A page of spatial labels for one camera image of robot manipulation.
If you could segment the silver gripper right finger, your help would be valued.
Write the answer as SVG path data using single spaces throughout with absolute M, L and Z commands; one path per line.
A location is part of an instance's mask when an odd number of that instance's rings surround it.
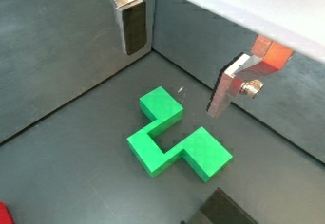
M 215 118 L 239 94 L 255 97 L 263 87 L 259 78 L 280 71 L 292 54 L 288 47 L 260 35 L 250 52 L 250 55 L 239 53 L 219 72 L 207 106 L 207 113 Z

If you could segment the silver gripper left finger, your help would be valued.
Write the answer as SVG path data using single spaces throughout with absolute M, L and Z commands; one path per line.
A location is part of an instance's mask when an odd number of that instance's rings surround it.
M 145 2 L 143 0 L 110 0 L 114 21 L 120 30 L 122 51 L 135 54 L 147 43 Z

